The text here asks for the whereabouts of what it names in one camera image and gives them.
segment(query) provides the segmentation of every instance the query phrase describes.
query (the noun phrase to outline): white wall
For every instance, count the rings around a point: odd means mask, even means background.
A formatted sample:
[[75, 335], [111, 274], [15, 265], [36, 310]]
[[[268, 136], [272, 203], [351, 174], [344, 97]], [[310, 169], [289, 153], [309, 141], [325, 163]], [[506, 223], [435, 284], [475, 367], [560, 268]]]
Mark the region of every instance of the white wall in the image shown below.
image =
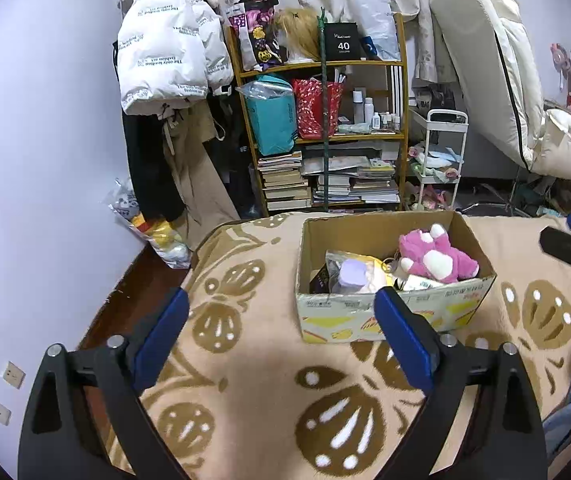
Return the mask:
[[127, 174], [112, 45], [117, 0], [0, 0], [0, 464], [47, 346], [74, 349], [142, 247], [102, 204]]
[[571, 0], [518, 0], [521, 17], [533, 46], [543, 95], [565, 104], [567, 88], [559, 90], [559, 73], [550, 53], [552, 43], [571, 51]]

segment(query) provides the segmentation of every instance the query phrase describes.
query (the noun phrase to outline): red gift bag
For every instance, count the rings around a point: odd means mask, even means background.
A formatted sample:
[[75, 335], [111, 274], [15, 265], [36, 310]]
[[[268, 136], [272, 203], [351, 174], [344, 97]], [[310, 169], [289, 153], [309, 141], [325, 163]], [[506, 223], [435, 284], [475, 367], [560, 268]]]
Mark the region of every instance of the red gift bag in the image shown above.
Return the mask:
[[[296, 123], [301, 139], [323, 138], [323, 97], [321, 81], [316, 79], [294, 79], [292, 81], [296, 99]], [[339, 125], [339, 107], [343, 94], [342, 83], [328, 83], [329, 135]]]

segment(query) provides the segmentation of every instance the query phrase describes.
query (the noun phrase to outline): wall socket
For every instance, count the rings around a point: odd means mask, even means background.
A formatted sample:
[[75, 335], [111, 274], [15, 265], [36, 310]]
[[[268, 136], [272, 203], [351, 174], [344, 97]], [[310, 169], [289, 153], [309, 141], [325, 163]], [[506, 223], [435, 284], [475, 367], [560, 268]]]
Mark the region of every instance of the wall socket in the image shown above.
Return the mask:
[[13, 362], [8, 361], [5, 369], [1, 372], [1, 377], [3, 377], [6, 383], [14, 386], [18, 390], [21, 387], [21, 384], [23, 384], [25, 372]]
[[0, 403], [0, 423], [3, 426], [7, 426], [9, 424], [9, 417], [12, 415], [5, 406]]

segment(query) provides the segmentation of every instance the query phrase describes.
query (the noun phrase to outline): small bottle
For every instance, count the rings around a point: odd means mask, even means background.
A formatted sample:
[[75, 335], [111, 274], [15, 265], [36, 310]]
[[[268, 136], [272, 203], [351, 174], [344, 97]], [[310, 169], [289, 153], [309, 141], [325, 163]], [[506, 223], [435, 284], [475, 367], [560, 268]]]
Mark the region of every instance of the small bottle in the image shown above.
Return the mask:
[[371, 97], [365, 98], [365, 106], [363, 107], [365, 120], [363, 122], [372, 124], [372, 117], [374, 116], [374, 104]]
[[362, 124], [365, 122], [363, 115], [363, 94], [360, 91], [352, 92], [352, 102], [355, 106], [355, 124]]

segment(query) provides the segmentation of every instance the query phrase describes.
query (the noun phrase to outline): wooden floor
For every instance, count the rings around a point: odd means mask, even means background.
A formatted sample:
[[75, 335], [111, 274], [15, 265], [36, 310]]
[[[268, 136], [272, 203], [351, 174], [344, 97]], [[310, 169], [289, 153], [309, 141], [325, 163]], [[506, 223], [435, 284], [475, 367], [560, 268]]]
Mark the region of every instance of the wooden floor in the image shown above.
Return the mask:
[[[129, 334], [142, 317], [160, 306], [171, 288], [181, 285], [186, 275], [187, 270], [170, 269], [147, 245], [105, 301], [79, 349], [105, 344], [114, 334]], [[96, 427], [105, 437], [109, 425], [101, 393], [86, 388], [86, 396]]]

